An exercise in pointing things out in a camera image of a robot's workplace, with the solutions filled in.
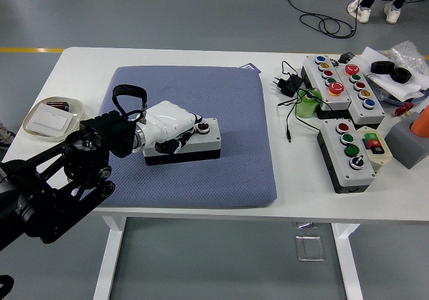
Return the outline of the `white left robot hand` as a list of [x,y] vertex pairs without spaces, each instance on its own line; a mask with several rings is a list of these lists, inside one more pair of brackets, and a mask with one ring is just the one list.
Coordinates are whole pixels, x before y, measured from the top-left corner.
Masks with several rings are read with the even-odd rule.
[[137,153],[154,144],[163,154],[175,154],[195,133],[195,126],[202,121],[200,115],[167,100],[147,109],[135,125],[133,152]]

